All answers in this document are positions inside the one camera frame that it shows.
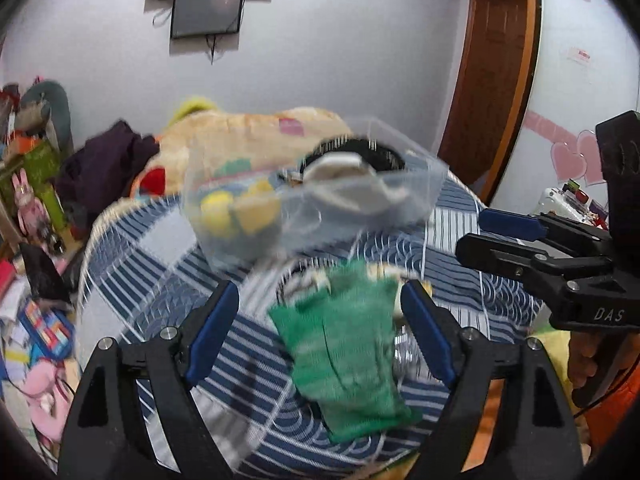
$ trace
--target television screen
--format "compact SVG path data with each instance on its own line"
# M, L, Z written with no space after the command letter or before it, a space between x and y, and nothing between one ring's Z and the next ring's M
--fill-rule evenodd
M235 34L241 12L242 0L174 0L171 37Z

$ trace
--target silver bolt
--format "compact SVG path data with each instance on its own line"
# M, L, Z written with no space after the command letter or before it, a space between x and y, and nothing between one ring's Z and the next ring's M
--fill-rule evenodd
M540 339L536 339L535 337L527 338L527 346L532 350L542 350L542 343Z
M475 328L468 326L462 330L460 333L462 339L466 339L467 341L473 341L474 339L478 339L480 333Z
M98 348L100 350L108 350L109 348L111 348L112 344L113 344L112 338L103 337L102 339L100 339L100 341L98 341Z
M175 326L165 326L160 331L160 337L162 339L166 339L167 341L171 341L178 333L178 329Z

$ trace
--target heart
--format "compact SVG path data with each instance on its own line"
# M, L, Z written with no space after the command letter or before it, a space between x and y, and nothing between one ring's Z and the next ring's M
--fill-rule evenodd
M584 180L587 186L604 182L598 139L596 139L593 132L588 130L580 132L580 135L578 135L578 153L584 156L584 160L587 161L587 171L584 173Z
M587 171L587 161L579 153L572 153L564 142L551 146L551 161L554 164L558 182L576 180Z

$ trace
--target brown wooden door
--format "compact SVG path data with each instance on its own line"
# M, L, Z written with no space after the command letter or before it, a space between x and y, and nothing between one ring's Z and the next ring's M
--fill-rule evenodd
M463 59L438 156L465 184L492 166L513 104L527 0L471 0Z

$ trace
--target stuffed rabbit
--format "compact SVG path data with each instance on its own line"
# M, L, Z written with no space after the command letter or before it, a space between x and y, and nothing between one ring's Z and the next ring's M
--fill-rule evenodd
M24 169L20 170L20 177L14 173L11 180L14 183L20 231L27 237L40 241L38 229L41 224L49 223L49 214L40 199L33 193L33 187L30 186Z

